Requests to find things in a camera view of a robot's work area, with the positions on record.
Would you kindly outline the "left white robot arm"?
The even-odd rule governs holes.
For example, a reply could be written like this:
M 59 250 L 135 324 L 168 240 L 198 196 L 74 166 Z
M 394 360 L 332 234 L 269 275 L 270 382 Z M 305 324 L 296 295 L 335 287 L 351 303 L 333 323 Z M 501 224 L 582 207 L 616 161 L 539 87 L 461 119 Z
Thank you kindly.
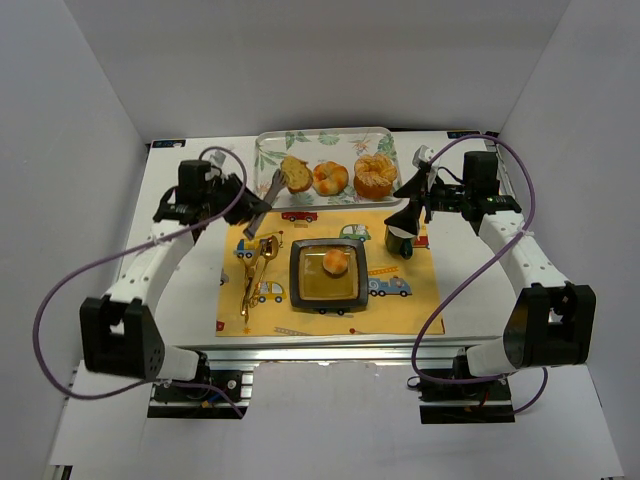
M 86 368 L 144 381 L 204 382 L 204 354 L 162 339 L 154 319 L 161 295 L 211 221 L 244 225 L 245 235 L 254 238 L 285 185 L 285 175 L 276 171 L 268 193 L 259 198 L 238 176 L 209 161 L 181 162 L 177 185 L 161 197 L 153 217 L 148 245 L 102 297 L 88 298 L 80 307 Z

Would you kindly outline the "toasted bread slice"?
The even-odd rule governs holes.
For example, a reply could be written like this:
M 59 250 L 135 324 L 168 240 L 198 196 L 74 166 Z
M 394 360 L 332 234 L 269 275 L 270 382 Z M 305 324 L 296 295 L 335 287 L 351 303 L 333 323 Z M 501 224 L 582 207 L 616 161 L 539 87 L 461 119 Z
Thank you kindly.
M 280 164 L 280 170 L 291 194 L 305 192 L 312 186 L 312 172 L 305 161 L 295 156 L 285 156 Z

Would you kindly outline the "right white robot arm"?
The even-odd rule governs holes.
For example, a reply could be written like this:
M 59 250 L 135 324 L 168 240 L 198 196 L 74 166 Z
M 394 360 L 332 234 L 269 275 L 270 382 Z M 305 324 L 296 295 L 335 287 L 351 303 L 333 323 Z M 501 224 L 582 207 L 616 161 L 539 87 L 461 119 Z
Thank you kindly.
M 517 296 L 501 337 L 457 355 L 455 380 L 480 382 L 531 367 L 585 363 L 595 293 L 554 266 L 529 231 L 519 204 L 501 194 L 496 154 L 465 153 L 461 178 L 447 184 L 431 153 L 425 146 L 415 152 L 417 172 L 394 194 L 408 203 L 385 221 L 387 250 L 410 258 L 421 222 L 429 222 L 436 212 L 459 213 L 494 253 Z

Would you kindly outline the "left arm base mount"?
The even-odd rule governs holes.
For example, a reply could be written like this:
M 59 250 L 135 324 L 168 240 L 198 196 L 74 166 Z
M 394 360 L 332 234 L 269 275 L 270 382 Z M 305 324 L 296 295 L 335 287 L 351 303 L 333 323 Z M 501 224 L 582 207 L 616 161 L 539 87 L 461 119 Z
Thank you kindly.
M 253 373 L 203 367 L 190 382 L 154 386 L 147 409 L 150 419 L 240 420 L 251 398 Z

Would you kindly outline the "small round bun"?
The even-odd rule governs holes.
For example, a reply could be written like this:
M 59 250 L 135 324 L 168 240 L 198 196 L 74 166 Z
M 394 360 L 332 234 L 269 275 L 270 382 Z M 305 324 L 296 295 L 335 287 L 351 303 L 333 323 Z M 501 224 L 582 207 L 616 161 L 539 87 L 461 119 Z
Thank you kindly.
M 349 256 L 342 250 L 330 249 L 323 256 L 322 266 L 328 274 L 340 276 L 348 269 Z

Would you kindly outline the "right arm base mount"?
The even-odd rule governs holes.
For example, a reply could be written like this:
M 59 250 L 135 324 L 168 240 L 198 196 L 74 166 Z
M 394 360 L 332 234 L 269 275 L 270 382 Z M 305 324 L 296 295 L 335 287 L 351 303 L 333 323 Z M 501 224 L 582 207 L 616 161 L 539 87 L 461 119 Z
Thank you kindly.
M 427 425 L 513 423 L 515 409 L 508 381 L 474 383 L 467 350 L 461 347 L 440 360 L 412 352 L 414 375 L 406 386 L 418 394 L 420 421 Z

